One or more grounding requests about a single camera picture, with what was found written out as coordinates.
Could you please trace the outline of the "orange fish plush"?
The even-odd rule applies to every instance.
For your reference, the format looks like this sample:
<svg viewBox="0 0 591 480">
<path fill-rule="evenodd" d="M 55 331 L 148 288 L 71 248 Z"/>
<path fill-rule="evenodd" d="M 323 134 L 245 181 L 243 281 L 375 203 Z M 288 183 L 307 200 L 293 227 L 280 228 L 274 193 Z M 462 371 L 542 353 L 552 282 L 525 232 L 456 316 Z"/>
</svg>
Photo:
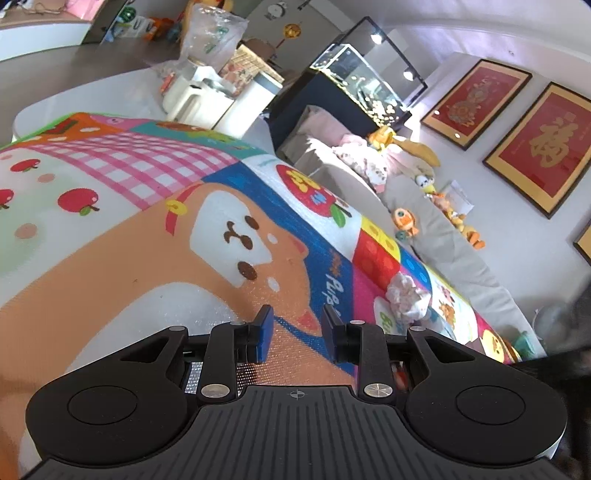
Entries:
<svg viewBox="0 0 591 480">
<path fill-rule="evenodd" d="M 416 236 L 420 232 L 414 215 L 405 208 L 394 209 L 392 219 L 397 228 L 397 239 L 406 240 Z"/>
</svg>

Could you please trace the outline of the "teal cushion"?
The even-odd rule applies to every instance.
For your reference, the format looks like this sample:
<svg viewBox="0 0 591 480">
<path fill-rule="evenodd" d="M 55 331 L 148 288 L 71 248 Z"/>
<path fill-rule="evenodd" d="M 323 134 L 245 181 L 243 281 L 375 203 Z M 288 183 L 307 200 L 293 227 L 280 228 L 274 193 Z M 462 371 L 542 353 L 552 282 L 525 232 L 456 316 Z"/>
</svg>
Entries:
<svg viewBox="0 0 591 480">
<path fill-rule="evenodd" d="M 538 357 L 530 335 L 526 331 L 521 332 L 511 342 L 511 347 L 516 352 L 518 362 L 535 360 Z"/>
</svg>

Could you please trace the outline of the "colourful cartoon play mat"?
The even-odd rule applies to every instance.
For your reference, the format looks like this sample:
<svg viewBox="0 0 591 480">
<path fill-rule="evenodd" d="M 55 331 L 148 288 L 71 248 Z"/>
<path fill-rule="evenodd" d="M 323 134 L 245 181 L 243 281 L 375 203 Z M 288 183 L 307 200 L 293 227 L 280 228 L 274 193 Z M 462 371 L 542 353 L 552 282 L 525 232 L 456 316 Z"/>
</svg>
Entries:
<svg viewBox="0 0 591 480">
<path fill-rule="evenodd" d="M 38 461 L 37 389 L 168 326 L 204 334 L 276 315 L 263 384 L 349 385 L 322 308 L 398 333 L 399 273 L 446 335 L 495 360 L 519 353 L 491 318 L 345 197 L 215 132 L 75 113 L 1 151 L 1 475 Z"/>
</svg>

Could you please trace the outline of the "beige sofa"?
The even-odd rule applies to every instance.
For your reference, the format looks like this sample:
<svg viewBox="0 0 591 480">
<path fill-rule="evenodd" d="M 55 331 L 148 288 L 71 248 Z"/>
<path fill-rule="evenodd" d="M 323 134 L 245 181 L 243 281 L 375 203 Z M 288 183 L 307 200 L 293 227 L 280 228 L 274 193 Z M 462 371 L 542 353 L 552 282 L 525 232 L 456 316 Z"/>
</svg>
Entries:
<svg viewBox="0 0 591 480">
<path fill-rule="evenodd" d="M 509 291 L 477 249 L 476 229 L 448 201 L 422 186 L 434 170 L 424 158 L 392 145 L 378 151 L 329 111 L 304 107 L 270 121 L 280 158 L 368 215 L 446 280 L 515 348 L 522 360 L 546 352 Z"/>
</svg>

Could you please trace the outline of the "row of orange plush toys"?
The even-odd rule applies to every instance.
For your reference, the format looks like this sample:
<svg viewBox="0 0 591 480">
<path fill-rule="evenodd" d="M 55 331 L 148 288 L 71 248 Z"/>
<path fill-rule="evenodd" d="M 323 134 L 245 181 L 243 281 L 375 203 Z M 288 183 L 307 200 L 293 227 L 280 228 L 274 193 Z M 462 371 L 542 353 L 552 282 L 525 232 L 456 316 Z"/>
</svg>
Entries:
<svg viewBox="0 0 591 480">
<path fill-rule="evenodd" d="M 433 177 L 417 175 L 415 183 L 423 191 L 426 198 L 444 214 L 475 250 L 481 250 L 486 246 L 486 242 L 482 239 L 480 233 L 465 223 L 466 215 L 458 213 L 446 196 L 437 192 Z"/>
</svg>

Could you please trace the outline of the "pink floral blanket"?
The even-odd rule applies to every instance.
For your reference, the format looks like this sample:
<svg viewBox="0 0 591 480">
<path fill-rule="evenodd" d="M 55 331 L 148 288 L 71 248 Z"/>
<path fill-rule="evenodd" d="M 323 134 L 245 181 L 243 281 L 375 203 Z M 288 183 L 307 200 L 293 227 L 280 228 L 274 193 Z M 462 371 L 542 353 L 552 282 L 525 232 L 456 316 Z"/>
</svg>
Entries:
<svg viewBox="0 0 591 480">
<path fill-rule="evenodd" d="M 332 152 L 356 172 L 377 194 L 386 189 L 392 171 L 391 162 L 373 148 L 365 138 L 353 134 L 342 136 Z"/>
</svg>

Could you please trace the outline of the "yellow pillow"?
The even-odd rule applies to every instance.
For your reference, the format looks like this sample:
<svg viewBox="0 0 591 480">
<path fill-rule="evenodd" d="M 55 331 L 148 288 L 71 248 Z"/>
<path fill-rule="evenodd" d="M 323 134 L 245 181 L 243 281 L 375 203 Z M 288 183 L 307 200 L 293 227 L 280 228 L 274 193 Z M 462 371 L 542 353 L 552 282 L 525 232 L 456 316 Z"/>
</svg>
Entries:
<svg viewBox="0 0 591 480">
<path fill-rule="evenodd" d="M 432 167 L 440 167 L 441 162 L 437 154 L 426 144 L 414 142 L 410 139 L 394 136 L 392 142 L 410 155 L 422 159 Z"/>
</svg>

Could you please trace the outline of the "white thermos bottle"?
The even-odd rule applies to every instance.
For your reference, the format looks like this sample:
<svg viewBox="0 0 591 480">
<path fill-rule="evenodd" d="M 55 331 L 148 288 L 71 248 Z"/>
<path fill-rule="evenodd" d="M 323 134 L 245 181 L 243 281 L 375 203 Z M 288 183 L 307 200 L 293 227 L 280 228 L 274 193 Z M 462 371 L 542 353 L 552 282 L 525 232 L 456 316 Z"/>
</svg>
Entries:
<svg viewBox="0 0 591 480">
<path fill-rule="evenodd" d="M 259 118 L 267 105 L 283 88 L 283 84 L 264 72 L 253 77 L 235 98 L 216 125 L 214 131 L 236 139 L 242 139 L 252 123 Z"/>
</svg>

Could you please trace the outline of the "white kettle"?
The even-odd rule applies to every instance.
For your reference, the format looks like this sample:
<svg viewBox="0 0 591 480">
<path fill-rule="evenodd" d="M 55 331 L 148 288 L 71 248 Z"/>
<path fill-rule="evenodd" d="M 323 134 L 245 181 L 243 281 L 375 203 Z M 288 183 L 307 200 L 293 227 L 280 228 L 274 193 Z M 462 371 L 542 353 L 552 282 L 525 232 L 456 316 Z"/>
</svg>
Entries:
<svg viewBox="0 0 591 480">
<path fill-rule="evenodd" d="M 168 122 L 211 130 L 233 103 L 235 85 L 209 65 L 191 59 L 174 67 L 163 94 Z"/>
</svg>

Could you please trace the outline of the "red gold framed picture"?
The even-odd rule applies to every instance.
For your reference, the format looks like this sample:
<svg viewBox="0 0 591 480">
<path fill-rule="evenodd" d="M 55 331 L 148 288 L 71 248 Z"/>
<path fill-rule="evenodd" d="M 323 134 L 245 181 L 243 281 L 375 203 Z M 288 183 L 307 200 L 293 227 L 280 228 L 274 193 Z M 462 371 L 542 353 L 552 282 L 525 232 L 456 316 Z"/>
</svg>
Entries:
<svg viewBox="0 0 591 480">
<path fill-rule="evenodd" d="M 480 59 L 421 119 L 468 150 L 532 79 L 529 71 Z"/>
</svg>

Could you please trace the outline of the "red gold framed calligraphy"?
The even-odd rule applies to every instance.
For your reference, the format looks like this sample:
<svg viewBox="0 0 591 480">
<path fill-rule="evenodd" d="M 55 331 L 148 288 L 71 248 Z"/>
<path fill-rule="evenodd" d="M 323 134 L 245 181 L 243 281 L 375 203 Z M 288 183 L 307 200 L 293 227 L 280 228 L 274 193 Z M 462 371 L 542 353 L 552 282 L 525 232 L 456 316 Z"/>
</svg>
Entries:
<svg viewBox="0 0 591 480">
<path fill-rule="evenodd" d="M 590 99 L 555 82 L 483 161 L 550 219 L 590 168 Z"/>
</svg>

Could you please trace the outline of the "black fish tank cabinet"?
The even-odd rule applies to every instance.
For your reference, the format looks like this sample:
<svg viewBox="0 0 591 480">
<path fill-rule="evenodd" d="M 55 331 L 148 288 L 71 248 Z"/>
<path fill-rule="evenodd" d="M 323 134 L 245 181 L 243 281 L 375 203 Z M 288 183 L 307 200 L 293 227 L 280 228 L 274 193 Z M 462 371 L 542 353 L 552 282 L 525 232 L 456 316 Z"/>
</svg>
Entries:
<svg viewBox="0 0 591 480">
<path fill-rule="evenodd" d="M 274 149 L 279 149 L 297 131 L 297 125 L 304 119 L 304 113 L 311 112 L 311 108 L 315 107 L 321 113 L 327 112 L 330 119 L 339 121 L 353 134 L 366 137 L 378 128 L 377 123 L 363 112 L 362 107 L 328 75 L 307 69 L 286 93 L 280 94 L 271 102 L 270 117 L 266 122 Z"/>
</svg>

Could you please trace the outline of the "glass fish tank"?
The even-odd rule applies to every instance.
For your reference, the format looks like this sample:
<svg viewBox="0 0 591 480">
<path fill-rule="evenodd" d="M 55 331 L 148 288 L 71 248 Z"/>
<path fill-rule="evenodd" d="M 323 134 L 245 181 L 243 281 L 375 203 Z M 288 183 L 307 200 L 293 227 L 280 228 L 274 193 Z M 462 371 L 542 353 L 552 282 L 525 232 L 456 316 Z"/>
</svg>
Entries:
<svg viewBox="0 0 591 480">
<path fill-rule="evenodd" d="M 311 62 L 377 125 L 396 127 L 428 85 L 404 49 L 372 18 L 363 17 Z"/>
</svg>

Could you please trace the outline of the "clear plastic bag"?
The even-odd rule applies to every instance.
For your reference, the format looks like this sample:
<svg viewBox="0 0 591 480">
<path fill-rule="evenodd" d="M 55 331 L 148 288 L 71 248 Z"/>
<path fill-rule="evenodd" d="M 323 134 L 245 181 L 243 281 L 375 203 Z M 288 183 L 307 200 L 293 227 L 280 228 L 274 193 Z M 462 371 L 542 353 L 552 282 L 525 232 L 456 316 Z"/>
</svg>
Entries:
<svg viewBox="0 0 591 480">
<path fill-rule="evenodd" d="M 179 59 L 219 71 L 235 54 L 248 25 L 245 18 L 224 8 L 189 1 L 181 21 Z"/>
</svg>

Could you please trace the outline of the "yellow hanging ornament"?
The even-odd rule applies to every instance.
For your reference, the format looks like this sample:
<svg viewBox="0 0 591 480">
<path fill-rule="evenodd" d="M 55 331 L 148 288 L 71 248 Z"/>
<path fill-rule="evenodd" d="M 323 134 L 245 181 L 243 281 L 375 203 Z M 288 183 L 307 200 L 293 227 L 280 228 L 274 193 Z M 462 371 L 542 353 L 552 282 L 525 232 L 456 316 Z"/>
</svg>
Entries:
<svg viewBox="0 0 591 480">
<path fill-rule="evenodd" d="M 276 49 L 283 46 L 287 40 L 294 40 L 301 36 L 301 25 L 296 23 L 288 23 L 283 27 L 283 39 L 276 44 Z"/>
</svg>

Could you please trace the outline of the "panda wall clock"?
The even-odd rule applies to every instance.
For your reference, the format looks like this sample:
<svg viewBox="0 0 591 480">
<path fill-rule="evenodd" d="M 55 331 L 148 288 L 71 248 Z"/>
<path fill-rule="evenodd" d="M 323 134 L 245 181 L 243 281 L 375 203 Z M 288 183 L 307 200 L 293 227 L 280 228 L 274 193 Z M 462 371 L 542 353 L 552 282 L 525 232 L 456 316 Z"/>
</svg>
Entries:
<svg viewBox="0 0 591 480">
<path fill-rule="evenodd" d="M 267 20 L 273 21 L 280 18 L 283 18 L 287 14 L 287 2 L 278 1 L 276 3 L 270 4 L 269 7 L 266 9 L 266 16 Z"/>
</svg>

